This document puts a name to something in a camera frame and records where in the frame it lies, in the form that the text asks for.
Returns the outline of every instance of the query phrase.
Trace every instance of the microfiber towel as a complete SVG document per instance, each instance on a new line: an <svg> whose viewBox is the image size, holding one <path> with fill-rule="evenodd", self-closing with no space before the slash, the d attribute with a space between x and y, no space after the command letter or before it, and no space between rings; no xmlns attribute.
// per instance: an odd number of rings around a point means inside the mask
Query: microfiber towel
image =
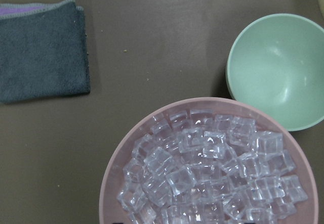
<svg viewBox="0 0 324 224"><path fill-rule="evenodd" d="M82 7L0 4L0 102L89 92Z"/></svg>

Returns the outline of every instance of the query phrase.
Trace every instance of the purple cloth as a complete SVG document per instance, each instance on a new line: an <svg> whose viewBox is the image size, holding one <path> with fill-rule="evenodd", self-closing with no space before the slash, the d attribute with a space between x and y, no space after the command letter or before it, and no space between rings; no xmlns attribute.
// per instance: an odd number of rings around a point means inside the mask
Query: purple cloth
<svg viewBox="0 0 324 224"><path fill-rule="evenodd" d="M19 8L4 8L0 7L0 15L11 14L11 13L25 13L33 10L37 10L43 8L44 6L36 6L36 7L19 7Z"/></svg>

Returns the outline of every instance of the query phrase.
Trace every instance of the green bowl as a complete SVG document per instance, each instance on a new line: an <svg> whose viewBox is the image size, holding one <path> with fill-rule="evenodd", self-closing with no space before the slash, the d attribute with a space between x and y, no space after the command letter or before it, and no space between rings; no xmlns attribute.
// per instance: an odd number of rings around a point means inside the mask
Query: green bowl
<svg viewBox="0 0 324 224"><path fill-rule="evenodd" d="M273 117L289 131L324 119L324 29L293 14L273 14L248 25L226 66L237 101Z"/></svg>

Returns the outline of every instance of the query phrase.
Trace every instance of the empty bowl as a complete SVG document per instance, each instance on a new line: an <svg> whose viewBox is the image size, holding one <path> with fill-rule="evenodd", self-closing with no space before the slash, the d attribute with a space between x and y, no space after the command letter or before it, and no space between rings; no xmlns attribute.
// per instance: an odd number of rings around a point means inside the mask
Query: empty bowl
<svg viewBox="0 0 324 224"><path fill-rule="evenodd" d="M232 97L277 120L288 131L324 119L324 29L293 14L273 14L248 25L228 57Z"/></svg>
<svg viewBox="0 0 324 224"><path fill-rule="evenodd" d="M296 174L308 195L308 199L296 204L297 213L279 224L317 224L318 222L318 197L314 176L310 165L300 146L280 124L265 113L241 102L223 98L194 98L178 101L164 106L151 113L136 124L122 139L112 155L103 177L100 200L100 224L123 223L130 224L127 212L123 210L116 197L124 184L123 167L130 161L134 141L150 133L154 116L162 113L165 118L175 112L188 109L211 109L214 114L232 114L241 117L254 118L262 129L281 132L283 134L284 148L287 149L296 164L295 170L289 174Z"/></svg>

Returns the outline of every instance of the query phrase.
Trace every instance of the gray tabletop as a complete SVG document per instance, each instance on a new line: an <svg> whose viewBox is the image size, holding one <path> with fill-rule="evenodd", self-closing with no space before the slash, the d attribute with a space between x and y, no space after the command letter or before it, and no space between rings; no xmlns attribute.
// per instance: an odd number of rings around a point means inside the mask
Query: gray tabletop
<svg viewBox="0 0 324 224"><path fill-rule="evenodd" d="M85 9L92 91L0 106L0 223L98 223L102 177L123 136L166 104L229 98L227 56L249 23L294 13L324 26L317 0L76 3ZM292 135L313 169L324 223L324 122Z"/></svg>

